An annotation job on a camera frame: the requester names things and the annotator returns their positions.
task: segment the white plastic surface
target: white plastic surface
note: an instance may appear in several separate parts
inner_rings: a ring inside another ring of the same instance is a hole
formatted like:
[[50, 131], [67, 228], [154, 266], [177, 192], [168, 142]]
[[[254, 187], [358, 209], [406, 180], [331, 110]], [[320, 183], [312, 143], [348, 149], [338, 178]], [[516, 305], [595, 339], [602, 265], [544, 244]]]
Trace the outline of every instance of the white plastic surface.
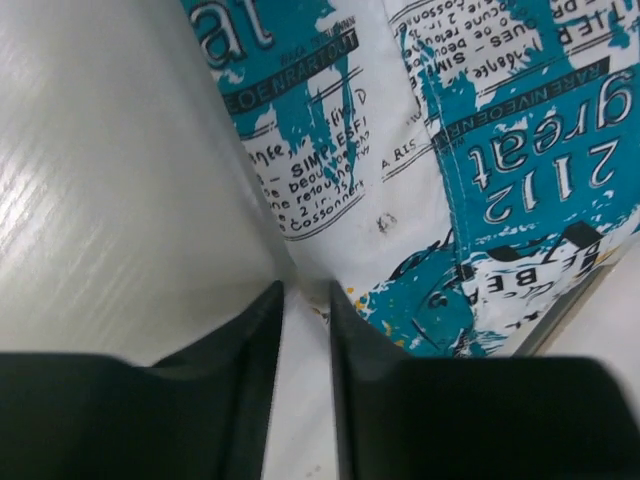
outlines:
[[0, 350], [149, 363], [278, 276], [177, 0], [2, 2], [0, 105]]

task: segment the teal and white fabric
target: teal and white fabric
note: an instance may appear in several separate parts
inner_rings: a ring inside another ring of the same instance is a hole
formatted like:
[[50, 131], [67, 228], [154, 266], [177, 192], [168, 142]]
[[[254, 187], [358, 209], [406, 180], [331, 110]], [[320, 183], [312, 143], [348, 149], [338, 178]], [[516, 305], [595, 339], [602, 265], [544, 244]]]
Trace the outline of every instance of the teal and white fabric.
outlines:
[[182, 0], [302, 275], [484, 356], [633, 240], [632, 0]]

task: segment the black object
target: black object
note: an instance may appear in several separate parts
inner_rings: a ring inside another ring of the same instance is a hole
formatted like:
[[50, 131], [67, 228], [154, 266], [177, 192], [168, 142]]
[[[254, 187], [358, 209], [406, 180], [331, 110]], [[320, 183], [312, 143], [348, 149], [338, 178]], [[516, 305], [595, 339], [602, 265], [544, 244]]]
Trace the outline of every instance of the black object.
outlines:
[[0, 478], [257, 480], [283, 286], [152, 368], [0, 355]]
[[640, 434], [596, 362], [411, 357], [337, 283], [330, 321], [340, 480], [640, 478]]

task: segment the fabric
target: fabric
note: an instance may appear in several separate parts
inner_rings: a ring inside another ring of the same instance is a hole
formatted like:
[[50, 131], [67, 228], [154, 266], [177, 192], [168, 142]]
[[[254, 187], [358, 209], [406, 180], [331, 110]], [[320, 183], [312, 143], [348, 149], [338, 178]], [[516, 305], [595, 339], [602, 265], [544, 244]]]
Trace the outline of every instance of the fabric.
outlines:
[[301, 275], [411, 353], [497, 351], [638, 227], [629, 0], [182, 3]]

